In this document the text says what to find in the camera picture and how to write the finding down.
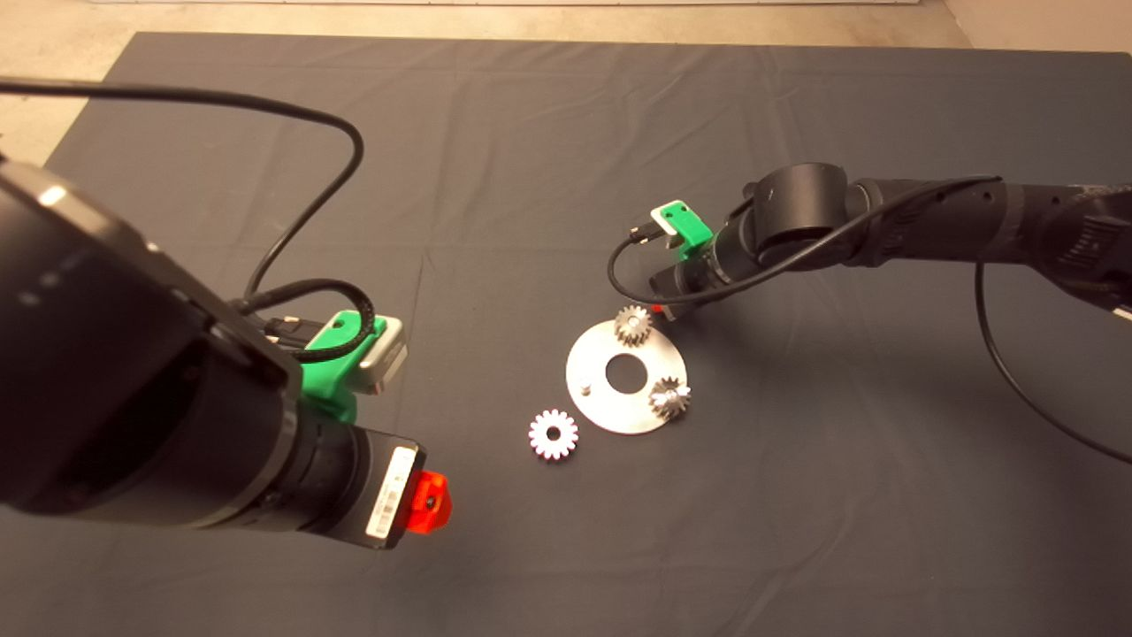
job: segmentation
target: orange part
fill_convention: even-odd
[[[448,524],[452,516],[452,499],[448,497],[448,479],[444,474],[421,472],[417,491],[410,506],[406,531],[428,535]]]

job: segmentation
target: sticker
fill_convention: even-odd
[[[408,447],[393,450],[389,468],[385,472],[385,480],[381,481],[381,489],[378,490],[377,500],[374,502],[374,513],[369,515],[369,524],[366,525],[366,535],[378,540],[389,536],[393,518],[397,515],[401,496],[405,492],[415,459],[417,451]]]

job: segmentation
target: spur gear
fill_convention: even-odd
[[[652,333],[652,317],[644,307],[627,304],[614,318],[614,332],[621,345],[636,347]]]
[[[577,425],[565,412],[550,410],[534,418],[531,449],[547,460],[561,460],[577,446]]]
[[[653,414],[670,421],[688,410],[692,403],[692,388],[675,377],[666,377],[652,387],[649,394],[649,406]]]

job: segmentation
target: center hole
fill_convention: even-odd
[[[649,380],[644,363],[632,354],[618,354],[606,365],[606,379],[609,387],[621,394],[636,394]]]

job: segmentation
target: aluminum disc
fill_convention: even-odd
[[[626,354],[644,364],[644,387],[636,394],[621,394],[609,385],[606,367]],[[649,393],[657,381],[675,377],[688,382],[684,358],[664,335],[653,330],[638,346],[621,345],[614,321],[586,330],[566,359],[566,387],[574,405],[599,428],[620,434],[649,433],[667,421],[652,412]]]

